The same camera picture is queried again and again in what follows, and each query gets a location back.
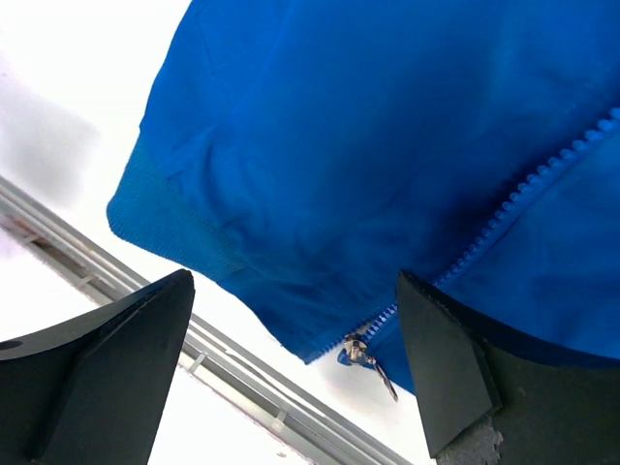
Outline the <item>blue white red jacket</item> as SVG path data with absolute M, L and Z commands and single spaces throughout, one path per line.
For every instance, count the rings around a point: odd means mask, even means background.
M 615 1 L 194 1 L 107 208 L 312 362 L 355 338 L 404 389 L 410 272 L 619 364 Z

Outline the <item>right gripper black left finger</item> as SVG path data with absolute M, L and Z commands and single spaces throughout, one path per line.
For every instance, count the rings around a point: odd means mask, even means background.
M 195 298 L 180 269 L 1 344 L 1 462 L 148 462 Z

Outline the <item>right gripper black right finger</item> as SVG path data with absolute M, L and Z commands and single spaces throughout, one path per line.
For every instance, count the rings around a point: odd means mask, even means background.
M 619 363 L 529 336 L 410 273 L 396 286 L 418 410 L 439 464 L 615 464 Z

